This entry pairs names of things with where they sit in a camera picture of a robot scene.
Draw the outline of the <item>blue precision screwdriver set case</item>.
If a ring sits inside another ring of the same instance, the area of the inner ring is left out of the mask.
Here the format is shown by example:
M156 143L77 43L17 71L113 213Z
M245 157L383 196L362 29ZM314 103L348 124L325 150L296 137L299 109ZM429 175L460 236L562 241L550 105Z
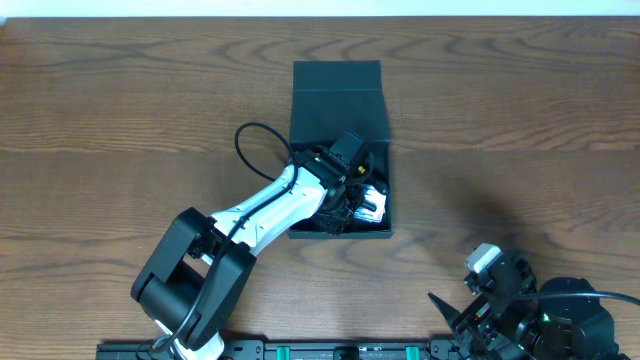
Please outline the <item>blue precision screwdriver set case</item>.
M381 223L385 215L387 196L372 185L363 185L363 200L354 211L354 217L369 223Z

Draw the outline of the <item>black handled screwdriver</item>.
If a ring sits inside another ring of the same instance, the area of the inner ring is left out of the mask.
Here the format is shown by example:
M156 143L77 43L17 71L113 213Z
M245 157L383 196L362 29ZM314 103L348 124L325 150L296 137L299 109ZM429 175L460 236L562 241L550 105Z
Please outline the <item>black handled screwdriver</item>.
M360 166L358 171L361 173L360 176L354 179L354 183L356 185L367 185L372 186L378 193L382 195L389 194L389 187L386 181L383 178L380 178L372 166Z

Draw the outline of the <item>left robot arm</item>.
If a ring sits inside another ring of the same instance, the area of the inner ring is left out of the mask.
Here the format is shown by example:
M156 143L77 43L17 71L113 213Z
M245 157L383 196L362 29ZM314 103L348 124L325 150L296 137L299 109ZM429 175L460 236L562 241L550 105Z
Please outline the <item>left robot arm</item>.
M180 213L131 289L165 329L146 353L205 347L233 312L258 253L293 225L310 219L320 231L340 234L361 202L347 189L371 158L365 141L346 132L328 147L292 151L277 179L234 207Z

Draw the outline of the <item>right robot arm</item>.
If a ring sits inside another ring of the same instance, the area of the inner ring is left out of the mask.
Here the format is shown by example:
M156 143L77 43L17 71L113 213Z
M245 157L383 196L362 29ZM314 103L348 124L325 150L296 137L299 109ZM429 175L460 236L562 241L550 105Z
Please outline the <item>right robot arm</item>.
M540 291L492 299L479 295L460 312L431 293L453 335L457 359L625 359L603 299L637 305L635 297L599 292L584 279L553 278Z

